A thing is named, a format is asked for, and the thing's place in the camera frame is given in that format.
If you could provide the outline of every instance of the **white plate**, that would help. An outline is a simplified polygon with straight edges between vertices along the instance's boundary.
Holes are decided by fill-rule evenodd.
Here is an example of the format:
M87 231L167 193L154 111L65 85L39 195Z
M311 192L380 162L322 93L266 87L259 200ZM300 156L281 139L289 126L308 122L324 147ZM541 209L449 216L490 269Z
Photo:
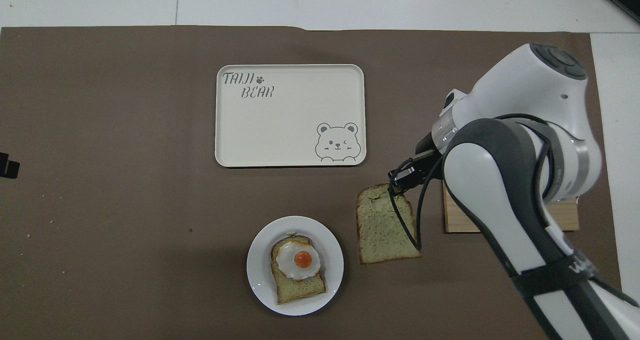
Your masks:
M318 251L326 292L278 305L270 252L278 240L292 231L309 237ZM297 215L282 217L265 226L253 240L246 258L246 276L255 296L276 313L293 317L313 313L331 301L343 281L344 271L343 251L336 236L318 221Z
M364 99L364 74L354 64L224 66L215 86L215 160L358 165L367 153Z

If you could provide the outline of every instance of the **bear cartoon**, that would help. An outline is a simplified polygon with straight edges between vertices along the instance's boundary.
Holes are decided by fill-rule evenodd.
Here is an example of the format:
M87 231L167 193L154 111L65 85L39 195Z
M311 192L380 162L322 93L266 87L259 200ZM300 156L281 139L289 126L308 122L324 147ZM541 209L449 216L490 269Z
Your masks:
M361 146L356 138L356 124L349 122L345 126L331 127L327 123L321 123L317 132L319 137L315 153L321 158L320 162L355 163L356 157L361 153Z

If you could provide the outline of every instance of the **tray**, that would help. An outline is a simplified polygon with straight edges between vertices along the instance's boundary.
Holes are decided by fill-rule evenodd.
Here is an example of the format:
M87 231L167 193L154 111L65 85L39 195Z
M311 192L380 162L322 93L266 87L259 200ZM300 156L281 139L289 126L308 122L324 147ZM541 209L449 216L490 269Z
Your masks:
M353 166L367 153L354 64L227 65L217 74L215 160L224 167Z

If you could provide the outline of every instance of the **green bread slice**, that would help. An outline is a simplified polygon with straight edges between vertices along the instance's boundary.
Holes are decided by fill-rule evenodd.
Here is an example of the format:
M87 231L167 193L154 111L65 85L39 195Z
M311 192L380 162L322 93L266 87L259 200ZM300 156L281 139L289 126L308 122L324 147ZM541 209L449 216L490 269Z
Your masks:
M278 251L282 245L285 245L287 242L292 240L313 245L311 244L311 239L307 236L293 235L279 240L271 248L271 274L273 275L273 280L276 282L278 305L327 292L327 285L322 278L322 274L320 274L320 271L322 271L322 264L320 265L320 271L318 271L315 276L311 276L303 280L293 280L292 278L288 278L278 268L278 262L276 262Z
M382 263L422 257L411 244L396 216L388 185L367 187L358 195L356 224L358 227L358 253L360 264ZM403 196L395 198L395 205L402 215L413 238L416 238L416 218L411 203Z

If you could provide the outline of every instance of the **fried egg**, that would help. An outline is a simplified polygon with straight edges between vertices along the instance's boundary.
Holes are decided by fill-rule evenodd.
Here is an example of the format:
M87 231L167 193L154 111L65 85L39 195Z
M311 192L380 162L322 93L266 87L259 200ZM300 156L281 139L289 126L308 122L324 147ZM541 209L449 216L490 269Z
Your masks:
M276 262L282 274L293 280L304 280L316 276L320 271L320 258L316 249L296 240L280 247Z

